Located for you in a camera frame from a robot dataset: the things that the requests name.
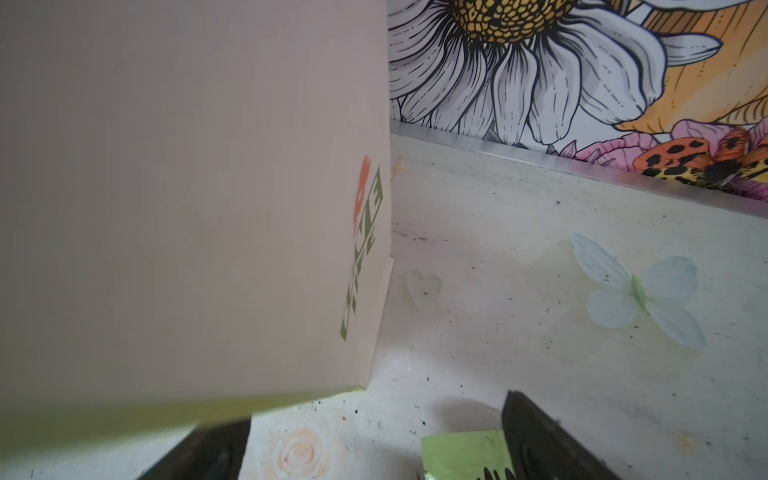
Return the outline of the green snack packet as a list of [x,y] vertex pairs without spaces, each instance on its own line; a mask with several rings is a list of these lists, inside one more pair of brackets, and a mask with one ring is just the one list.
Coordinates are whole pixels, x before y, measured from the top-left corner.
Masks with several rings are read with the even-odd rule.
[[425,478],[514,480],[514,467],[501,430],[434,435],[420,440]]

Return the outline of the white paper bag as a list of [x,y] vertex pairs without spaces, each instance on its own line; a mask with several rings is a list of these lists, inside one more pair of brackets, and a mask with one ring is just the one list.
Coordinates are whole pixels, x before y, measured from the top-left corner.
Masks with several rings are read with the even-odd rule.
[[382,1],[1,5],[1,453],[364,387]]

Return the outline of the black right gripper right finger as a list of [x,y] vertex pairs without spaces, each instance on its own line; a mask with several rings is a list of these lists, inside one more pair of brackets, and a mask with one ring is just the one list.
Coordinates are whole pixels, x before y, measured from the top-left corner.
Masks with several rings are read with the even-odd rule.
[[516,478],[619,480],[604,461],[524,393],[507,393],[501,421]]

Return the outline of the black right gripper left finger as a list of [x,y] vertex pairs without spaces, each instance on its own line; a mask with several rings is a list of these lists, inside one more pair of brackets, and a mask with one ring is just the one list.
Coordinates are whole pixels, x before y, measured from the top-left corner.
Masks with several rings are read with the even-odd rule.
[[196,428],[138,479],[238,479],[250,430],[250,420]]

